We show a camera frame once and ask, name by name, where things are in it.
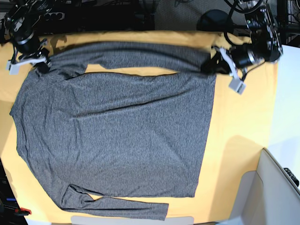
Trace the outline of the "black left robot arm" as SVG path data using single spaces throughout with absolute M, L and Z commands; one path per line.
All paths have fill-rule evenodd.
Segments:
M 207 74 L 234 76 L 240 70 L 242 77 L 265 62 L 275 63 L 283 54 L 276 23 L 268 3 L 264 0 L 226 1 L 229 13 L 213 9 L 204 13 L 197 23 L 200 31 L 222 32 L 229 49 L 213 46 L 215 55 L 201 66 Z M 249 30 L 251 42 L 235 44 L 229 34 L 235 29 Z

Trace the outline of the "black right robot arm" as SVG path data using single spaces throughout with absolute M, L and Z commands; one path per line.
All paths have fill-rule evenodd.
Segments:
M 47 39 L 40 40 L 33 27 L 53 5 L 53 0 L 17 0 L 15 6 L 6 13 L 4 26 L 13 47 L 13 55 L 7 61 L 6 70 L 11 75 L 18 74 L 20 66 L 25 64 L 32 65 L 40 73 L 50 70 L 50 52 L 45 48 Z

